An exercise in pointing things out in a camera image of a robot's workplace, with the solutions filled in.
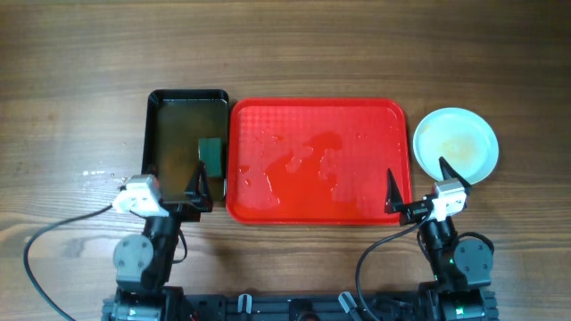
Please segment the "white plate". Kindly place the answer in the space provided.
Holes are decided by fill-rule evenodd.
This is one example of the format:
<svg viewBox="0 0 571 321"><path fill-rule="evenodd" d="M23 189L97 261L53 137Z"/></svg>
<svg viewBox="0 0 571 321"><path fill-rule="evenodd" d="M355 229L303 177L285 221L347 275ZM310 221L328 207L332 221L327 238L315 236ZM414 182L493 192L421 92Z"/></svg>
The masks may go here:
<svg viewBox="0 0 571 321"><path fill-rule="evenodd" d="M434 180L443 179L439 159L445 158L471 185L492 174L500 152L492 127L476 113L455 107L426 115L415 129L412 150Z"/></svg>

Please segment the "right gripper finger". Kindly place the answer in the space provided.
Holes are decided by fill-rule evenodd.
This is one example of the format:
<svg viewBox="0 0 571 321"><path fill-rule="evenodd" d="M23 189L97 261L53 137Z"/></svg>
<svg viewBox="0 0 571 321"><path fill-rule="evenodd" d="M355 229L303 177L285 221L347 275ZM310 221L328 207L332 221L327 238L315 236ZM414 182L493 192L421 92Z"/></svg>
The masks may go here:
<svg viewBox="0 0 571 321"><path fill-rule="evenodd" d="M387 188L385 197L385 212L394 214L401 212L404 207L404 201L401 197L398 185L394 179L393 172L387 170Z"/></svg>
<svg viewBox="0 0 571 321"><path fill-rule="evenodd" d="M439 165L444 180L457 179L464 187L466 193L471 192L472 185L443 156L439 158Z"/></svg>

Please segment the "green and yellow sponge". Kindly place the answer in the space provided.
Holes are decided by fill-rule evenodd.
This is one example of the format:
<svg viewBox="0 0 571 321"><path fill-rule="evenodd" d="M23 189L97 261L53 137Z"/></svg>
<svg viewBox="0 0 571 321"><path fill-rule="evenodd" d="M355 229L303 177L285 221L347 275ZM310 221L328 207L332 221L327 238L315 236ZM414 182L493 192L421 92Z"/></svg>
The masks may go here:
<svg viewBox="0 0 571 321"><path fill-rule="evenodd" d="M200 138L199 160L204 164L208 177L222 177L222 140L217 137Z"/></svg>

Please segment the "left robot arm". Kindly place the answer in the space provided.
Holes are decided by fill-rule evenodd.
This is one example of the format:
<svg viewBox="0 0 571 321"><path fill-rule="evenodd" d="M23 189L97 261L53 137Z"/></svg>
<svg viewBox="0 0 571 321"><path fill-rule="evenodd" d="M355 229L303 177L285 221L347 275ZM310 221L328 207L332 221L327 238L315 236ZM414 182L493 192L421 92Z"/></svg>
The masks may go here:
<svg viewBox="0 0 571 321"><path fill-rule="evenodd" d="M145 221L143 232L122 238L113 252L117 291L106 301L107 321L193 320L194 308L180 287L167 286L179 243L185 243L181 224L197 221L213 208L206 166L199 161L185 189L186 200L166 205L153 174L133 176L112 203L119 213Z"/></svg>

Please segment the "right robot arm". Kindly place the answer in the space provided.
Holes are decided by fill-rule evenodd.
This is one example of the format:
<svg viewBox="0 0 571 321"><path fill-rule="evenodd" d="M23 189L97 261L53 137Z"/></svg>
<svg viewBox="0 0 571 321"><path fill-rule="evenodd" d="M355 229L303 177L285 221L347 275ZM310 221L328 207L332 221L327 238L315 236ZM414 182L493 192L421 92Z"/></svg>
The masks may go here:
<svg viewBox="0 0 571 321"><path fill-rule="evenodd" d="M476 232L457 232L452 217L467 207L471 184L449 162L439 159L443 179L422 200L406 203L391 170L387 171L385 211L402 226L415 225L434 280L418 287L416 320L497 320L492 283L494 246Z"/></svg>

